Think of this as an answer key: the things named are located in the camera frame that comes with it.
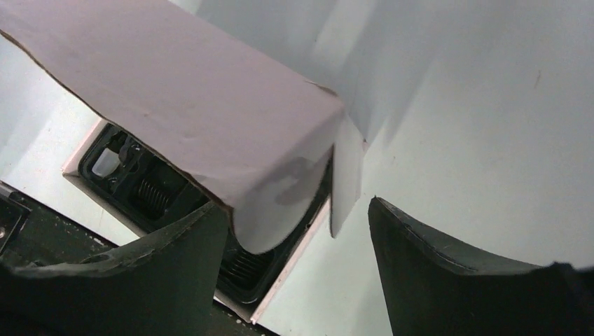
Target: white wall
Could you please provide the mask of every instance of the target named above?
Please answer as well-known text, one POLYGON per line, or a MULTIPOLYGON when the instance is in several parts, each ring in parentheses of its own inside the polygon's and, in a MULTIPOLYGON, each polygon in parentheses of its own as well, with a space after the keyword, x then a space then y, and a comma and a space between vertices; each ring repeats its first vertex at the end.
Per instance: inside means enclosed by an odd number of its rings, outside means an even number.
POLYGON ((594 263, 594 3, 203 0, 198 15, 338 91, 378 195, 532 263, 594 263), (381 139, 378 138, 381 127, 381 139))
MULTIPOLYGON (((363 198, 337 239, 322 231, 313 239, 264 314, 266 327, 391 334, 366 222, 374 195, 503 256, 594 264, 592 1, 174 2, 338 91, 371 143, 363 198)), ((0 178, 25 186, 37 176, 44 202, 77 220, 100 217, 65 206, 79 196, 43 181, 58 174, 92 114, 26 58, 5 57, 14 52, 0 41, 0 178), (55 127, 61 139, 43 135, 55 127), (14 136, 24 129, 32 135, 14 136), (44 167, 50 173, 37 174, 44 167)))

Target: cardboard box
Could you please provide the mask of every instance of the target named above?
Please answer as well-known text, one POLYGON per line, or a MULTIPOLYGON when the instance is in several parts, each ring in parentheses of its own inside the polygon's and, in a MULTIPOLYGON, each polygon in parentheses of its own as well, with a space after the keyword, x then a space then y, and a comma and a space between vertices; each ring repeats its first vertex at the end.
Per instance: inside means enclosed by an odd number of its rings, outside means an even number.
MULTIPOLYGON (((130 228, 131 231, 142 237, 146 234, 146 232, 138 226, 136 226, 126 215, 121 213, 116 207, 112 206, 103 197, 99 196, 97 193, 91 190, 88 187, 88 184, 84 182, 84 180, 81 178, 78 172, 79 164, 83 159, 84 155, 89 151, 89 149, 95 142, 95 139, 101 134, 102 130, 107 125, 108 122, 104 119, 97 119, 97 122, 91 127, 85 138, 78 145, 76 150, 72 153, 71 157, 62 166, 62 175, 63 177, 65 177, 66 180, 74 184, 77 188, 81 189, 86 195, 88 195, 101 207, 106 209, 110 214, 116 217, 128 228, 130 228)), ((223 305, 229 307, 245 321, 254 324, 257 323, 260 316, 265 311, 266 307, 268 306, 276 292, 280 289, 288 275, 291 273, 291 270, 303 254, 305 248, 308 246, 313 236, 317 234, 319 228, 326 222, 328 216, 330 216, 330 203, 330 199, 326 200, 322 208, 318 211, 309 229, 301 237, 300 241, 294 246, 293 253, 287 260, 286 264, 283 266, 282 271, 279 273, 278 277, 272 283, 272 286, 264 295, 263 299, 260 302, 258 302, 256 306, 253 306, 252 304, 242 304, 240 302, 234 301, 233 299, 229 298, 219 290, 215 291, 214 299, 219 301, 223 305)))
MULTIPOLYGON (((225 209, 249 252, 296 227, 330 158, 317 221, 330 213, 338 234, 359 198, 364 140, 336 93, 167 0, 0 0, 0 33, 225 209)), ((64 167, 83 190, 73 174, 85 146, 64 167)))

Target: coil spring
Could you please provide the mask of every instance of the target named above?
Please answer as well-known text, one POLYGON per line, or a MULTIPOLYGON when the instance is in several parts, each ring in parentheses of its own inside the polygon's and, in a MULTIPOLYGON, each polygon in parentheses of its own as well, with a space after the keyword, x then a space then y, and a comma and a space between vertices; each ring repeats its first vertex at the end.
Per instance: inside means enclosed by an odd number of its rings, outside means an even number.
POLYGON ((272 257, 271 253, 254 255, 242 250, 234 256, 233 260, 222 265, 223 273, 232 284, 250 290, 260 281, 272 257))
POLYGON ((144 203, 147 210, 158 216, 165 214, 171 200, 170 195, 165 194, 163 190, 153 185, 146 178, 141 181, 138 187, 137 197, 144 203))

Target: black plastic part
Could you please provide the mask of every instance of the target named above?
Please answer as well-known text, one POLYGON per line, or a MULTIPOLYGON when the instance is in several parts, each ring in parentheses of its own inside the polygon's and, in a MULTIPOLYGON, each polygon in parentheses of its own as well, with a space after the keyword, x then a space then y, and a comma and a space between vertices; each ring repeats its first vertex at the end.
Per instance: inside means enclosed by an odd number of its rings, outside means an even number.
POLYGON ((79 264, 3 263, 0 312, 60 335, 205 335, 227 232, 209 203, 79 264))
POLYGON ((503 258, 379 198, 368 214, 395 335, 594 335, 592 269, 503 258))
POLYGON ((17 228, 10 235, 0 261, 11 265, 77 263, 116 247, 114 243, 80 226, 70 218, 44 206, 28 195, 0 183, 0 220, 17 228), (18 212, 17 216, 7 216, 18 212))
MULTIPOLYGON (((113 125, 106 126, 97 137, 78 172, 89 188, 145 232, 179 220, 208 202, 180 173, 113 125), (105 148, 118 153, 122 163, 110 176, 100 178, 92 173, 92 167, 105 148)), ((277 248, 254 255, 245 251, 231 233, 228 235, 217 282, 221 292, 247 305, 263 298, 330 195, 331 175, 329 164, 309 210, 277 248)))

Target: curved plastic piece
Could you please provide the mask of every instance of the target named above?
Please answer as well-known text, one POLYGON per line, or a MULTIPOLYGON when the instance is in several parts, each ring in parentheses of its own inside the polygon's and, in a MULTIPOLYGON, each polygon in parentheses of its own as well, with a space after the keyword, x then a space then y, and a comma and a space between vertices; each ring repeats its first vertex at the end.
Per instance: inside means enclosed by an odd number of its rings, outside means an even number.
POLYGON ((395 335, 592 335, 591 269, 488 253, 380 198, 368 214, 395 335))
POLYGON ((2 265, 0 309, 58 335, 204 335, 227 232, 209 203, 80 264, 2 265))

